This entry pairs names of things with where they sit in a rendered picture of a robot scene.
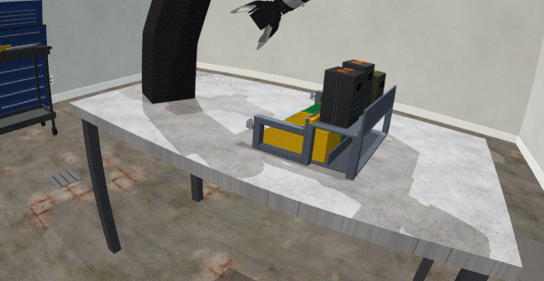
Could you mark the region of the green open bin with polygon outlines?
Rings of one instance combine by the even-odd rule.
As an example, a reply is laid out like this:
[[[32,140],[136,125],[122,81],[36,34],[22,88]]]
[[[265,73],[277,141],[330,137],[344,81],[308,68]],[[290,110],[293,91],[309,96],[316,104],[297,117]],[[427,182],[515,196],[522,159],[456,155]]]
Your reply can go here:
[[[310,106],[309,108],[307,108],[305,110],[302,110],[302,112],[314,114],[314,113],[316,113],[316,112],[318,112],[320,110],[321,110],[321,104],[317,103],[315,105]],[[341,141],[343,141],[345,138],[346,137],[341,136]]]

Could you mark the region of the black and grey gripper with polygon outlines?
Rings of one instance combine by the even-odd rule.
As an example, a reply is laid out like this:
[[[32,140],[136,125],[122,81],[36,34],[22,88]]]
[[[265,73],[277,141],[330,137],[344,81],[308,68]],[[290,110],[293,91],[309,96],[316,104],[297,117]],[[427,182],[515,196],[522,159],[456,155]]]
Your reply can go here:
[[[260,4],[261,3],[261,4]],[[281,4],[283,3],[283,5]],[[268,5],[269,4],[269,5]],[[267,6],[268,5],[268,6]],[[279,7],[281,9],[279,9]],[[259,8],[260,7],[260,8]],[[274,9],[275,7],[275,9]],[[232,10],[231,13],[240,13],[249,11],[253,12],[250,14],[251,18],[255,22],[255,24],[258,26],[260,30],[263,30],[262,36],[259,38],[258,42],[258,49],[260,49],[278,30],[279,22],[281,21],[281,11],[285,7],[286,10],[292,11],[294,8],[289,7],[286,5],[283,0],[274,0],[272,1],[253,1],[251,3],[248,3],[244,6],[241,6],[235,10]],[[254,9],[256,8],[256,9]],[[271,10],[272,9],[272,10]],[[238,11],[238,12],[237,12]],[[280,19],[279,19],[280,18]],[[272,23],[274,22],[274,23]],[[270,25],[269,25],[270,24]]]

